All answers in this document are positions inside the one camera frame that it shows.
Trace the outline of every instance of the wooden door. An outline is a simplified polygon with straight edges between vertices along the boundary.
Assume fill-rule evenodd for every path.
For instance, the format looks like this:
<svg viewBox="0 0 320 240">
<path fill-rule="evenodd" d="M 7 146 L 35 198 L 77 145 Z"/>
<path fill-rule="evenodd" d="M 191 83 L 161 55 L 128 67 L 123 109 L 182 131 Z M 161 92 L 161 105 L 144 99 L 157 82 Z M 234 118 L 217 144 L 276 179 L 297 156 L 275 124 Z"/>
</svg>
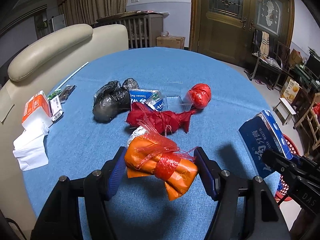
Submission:
<svg viewBox="0 0 320 240">
<path fill-rule="evenodd" d="M 249 12 L 248 37 L 252 42 L 254 30 L 257 28 L 267 32 L 269 37 L 286 44 L 290 35 L 290 0 L 251 0 Z M 247 51 L 246 62 L 252 59 L 251 50 Z"/>
<path fill-rule="evenodd" d="M 239 65 L 248 47 L 250 0 L 201 0 L 197 52 Z"/>
</svg>

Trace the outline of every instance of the television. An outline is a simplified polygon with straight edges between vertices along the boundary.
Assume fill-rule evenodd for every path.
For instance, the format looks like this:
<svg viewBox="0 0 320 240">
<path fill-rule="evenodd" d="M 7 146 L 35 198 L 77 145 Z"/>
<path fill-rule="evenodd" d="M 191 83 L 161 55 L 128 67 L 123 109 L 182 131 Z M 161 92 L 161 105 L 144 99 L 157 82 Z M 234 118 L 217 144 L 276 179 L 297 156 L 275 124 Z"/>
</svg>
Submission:
<svg viewBox="0 0 320 240">
<path fill-rule="evenodd" d="M 312 72 L 316 80 L 320 79 L 320 60 L 313 54 L 310 54 L 306 67 Z"/>
</svg>

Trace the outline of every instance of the metal screw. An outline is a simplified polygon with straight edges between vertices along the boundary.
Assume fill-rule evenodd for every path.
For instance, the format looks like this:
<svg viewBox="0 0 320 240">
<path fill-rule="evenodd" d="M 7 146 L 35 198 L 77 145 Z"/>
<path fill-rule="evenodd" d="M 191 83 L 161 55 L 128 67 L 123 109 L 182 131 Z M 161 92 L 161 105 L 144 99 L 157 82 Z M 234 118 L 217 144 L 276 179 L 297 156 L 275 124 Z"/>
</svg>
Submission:
<svg viewBox="0 0 320 240">
<path fill-rule="evenodd" d="M 263 182 L 263 178 L 261 178 L 260 176 L 255 176 L 254 179 L 259 183 Z"/>
<path fill-rule="evenodd" d="M 95 170 L 92 172 L 93 176 L 100 176 L 101 175 L 101 171 L 100 170 Z"/>
<path fill-rule="evenodd" d="M 59 177 L 59 181 L 65 181 L 67 179 L 66 175 L 62 175 Z"/>
<path fill-rule="evenodd" d="M 228 170 L 222 170 L 222 171 L 221 171 L 221 174 L 222 174 L 223 176 L 225 176 L 225 177 L 228 177 L 228 176 L 230 176 L 230 171 L 228 171 Z"/>
</svg>

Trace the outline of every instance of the white tissue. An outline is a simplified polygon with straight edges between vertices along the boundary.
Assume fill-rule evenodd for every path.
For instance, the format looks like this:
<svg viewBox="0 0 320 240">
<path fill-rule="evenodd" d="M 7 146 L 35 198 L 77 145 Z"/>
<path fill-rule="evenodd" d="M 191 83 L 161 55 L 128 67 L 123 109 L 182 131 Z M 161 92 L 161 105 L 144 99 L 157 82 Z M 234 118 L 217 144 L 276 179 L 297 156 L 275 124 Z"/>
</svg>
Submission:
<svg viewBox="0 0 320 240">
<path fill-rule="evenodd" d="M 34 122 L 15 139 L 13 155 L 21 170 L 28 171 L 49 163 L 43 144 L 48 132 L 49 128 L 43 122 Z"/>
</svg>

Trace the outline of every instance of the blue cardboard box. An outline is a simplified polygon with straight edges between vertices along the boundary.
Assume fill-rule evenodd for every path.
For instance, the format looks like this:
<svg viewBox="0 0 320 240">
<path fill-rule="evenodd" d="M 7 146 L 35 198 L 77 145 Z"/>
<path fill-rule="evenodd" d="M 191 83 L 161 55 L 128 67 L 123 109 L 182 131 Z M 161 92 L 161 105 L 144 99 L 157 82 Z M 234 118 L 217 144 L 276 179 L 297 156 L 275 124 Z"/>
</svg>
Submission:
<svg viewBox="0 0 320 240">
<path fill-rule="evenodd" d="M 262 161 L 261 157 L 265 150 L 271 149 L 283 154 L 289 160 L 292 159 L 290 149 L 270 111 L 262 110 L 254 118 L 246 121 L 238 132 L 256 174 L 262 178 L 274 172 Z"/>
<path fill-rule="evenodd" d="M 148 98 L 158 91 L 159 90 L 129 89 L 131 103 L 140 102 L 144 104 Z M 163 99 L 157 102 L 154 107 L 157 111 L 161 111 L 164 107 Z"/>
</svg>

